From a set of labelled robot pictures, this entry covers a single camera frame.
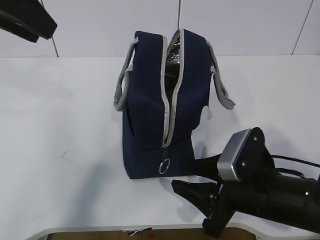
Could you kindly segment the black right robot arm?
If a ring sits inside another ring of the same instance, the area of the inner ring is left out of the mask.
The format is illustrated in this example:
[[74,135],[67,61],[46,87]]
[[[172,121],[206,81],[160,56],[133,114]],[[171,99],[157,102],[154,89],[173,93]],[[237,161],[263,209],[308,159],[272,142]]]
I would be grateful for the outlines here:
[[248,181],[225,181],[214,171],[209,175],[212,182],[174,179],[171,186],[204,214],[202,227],[215,238],[235,212],[319,233],[320,181],[305,178],[299,171],[276,168],[275,158],[265,150],[261,172]]

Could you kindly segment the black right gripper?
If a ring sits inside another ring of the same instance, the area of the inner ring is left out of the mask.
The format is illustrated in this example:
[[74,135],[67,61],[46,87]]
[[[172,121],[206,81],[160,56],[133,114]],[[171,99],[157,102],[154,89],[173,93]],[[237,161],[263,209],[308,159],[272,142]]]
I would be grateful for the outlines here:
[[176,179],[171,182],[174,193],[205,215],[202,227],[213,237],[221,236],[235,212],[250,213],[250,187],[240,183],[222,185],[217,167],[220,156],[195,159],[184,164],[190,174],[217,183],[192,183]]

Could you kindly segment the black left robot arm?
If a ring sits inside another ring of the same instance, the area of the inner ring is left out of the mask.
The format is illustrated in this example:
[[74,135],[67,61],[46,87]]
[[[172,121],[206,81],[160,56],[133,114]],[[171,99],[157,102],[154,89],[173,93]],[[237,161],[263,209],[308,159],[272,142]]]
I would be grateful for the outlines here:
[[58,25],[38,0],[1,0],[0,28],[29,42],[50,39]]

